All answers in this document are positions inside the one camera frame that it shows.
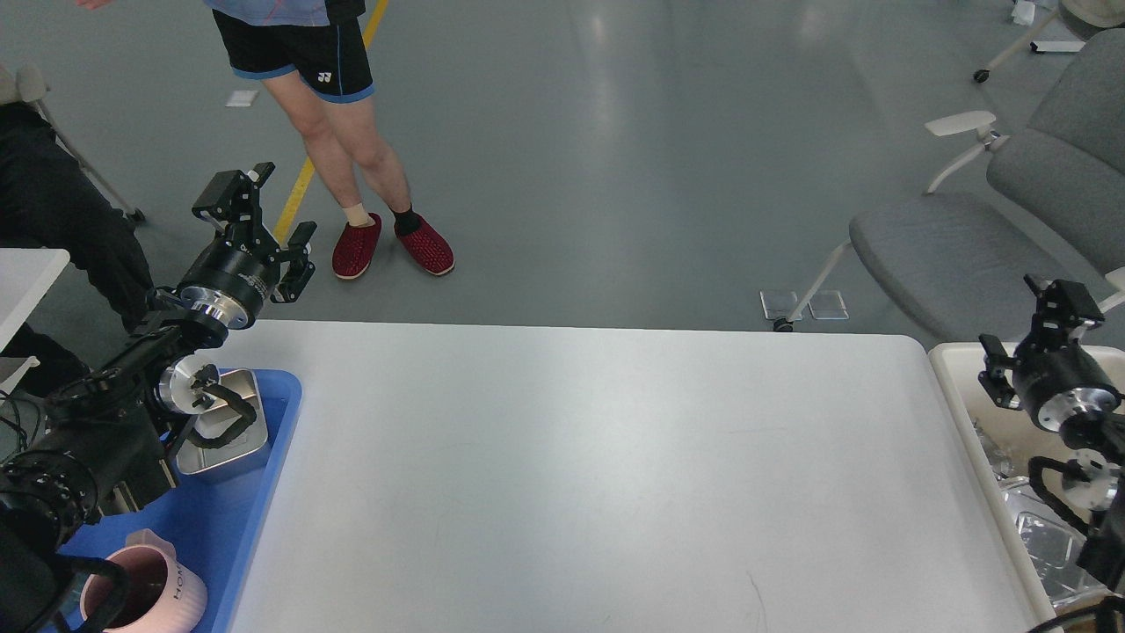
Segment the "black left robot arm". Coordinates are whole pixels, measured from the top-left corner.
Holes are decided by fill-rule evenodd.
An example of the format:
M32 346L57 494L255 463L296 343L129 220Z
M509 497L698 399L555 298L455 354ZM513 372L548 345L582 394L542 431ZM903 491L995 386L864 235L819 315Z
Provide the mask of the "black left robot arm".
M256 323L266 302L294 302L315 272L314 221L286 244L262 223L258 196L272 162L217 172L192 212L214 239L174 288L158 288L129 344L96 372L51 394L51 428L3 465L3 630L68 629L62 613L76 577L108 584L82 632L101 632L124 608L123 566L64 557L61 548L108 514L140 512L179 483L172 460L184 442L220 447L256 414L202 358L231 331Z

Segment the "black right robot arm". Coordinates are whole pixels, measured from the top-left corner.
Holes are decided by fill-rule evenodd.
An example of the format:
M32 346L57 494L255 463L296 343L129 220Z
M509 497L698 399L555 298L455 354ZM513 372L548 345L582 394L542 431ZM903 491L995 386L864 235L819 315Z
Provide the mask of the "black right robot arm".
M1058 615L1038 632L1064 632L1091 622L1097 632L1122 630L1124 492L1122 392L1081 347L1088 331L1105 322L1084 284L1025 275L1036 308L1027 336L1007 352L1000 340L981 335L984 368L979 383L999 408L1025 412L1038 429L1056 433L1072 456L1034 456L1033 490L1058 517L1084 537L1078 564L1108 589L1100 602Z

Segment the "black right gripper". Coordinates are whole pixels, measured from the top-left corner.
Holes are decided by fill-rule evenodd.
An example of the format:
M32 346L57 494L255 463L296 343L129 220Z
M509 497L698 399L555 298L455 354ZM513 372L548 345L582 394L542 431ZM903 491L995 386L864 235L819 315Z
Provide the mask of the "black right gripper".
M1045 432L1061 432L1073 419L1102 421L1118 409L1122 395L1080 340L1101 327L1104 311L1084 284L1038 275L1024 281L1036 300L1030 331L1012 356L999 337L979 336L979 383L998 408L1025 412Z

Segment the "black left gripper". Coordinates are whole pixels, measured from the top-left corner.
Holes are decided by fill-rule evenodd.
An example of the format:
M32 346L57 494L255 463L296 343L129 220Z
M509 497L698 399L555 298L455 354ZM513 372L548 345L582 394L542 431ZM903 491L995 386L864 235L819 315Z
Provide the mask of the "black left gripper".
M296 302L315 273L316 221L299 223L286 248L266 228L260 191L274 169L258 162L249 171L217 172L192 204L194 216L210 223L217 238L194 260L176 297L230 331L252 327L266 302Z

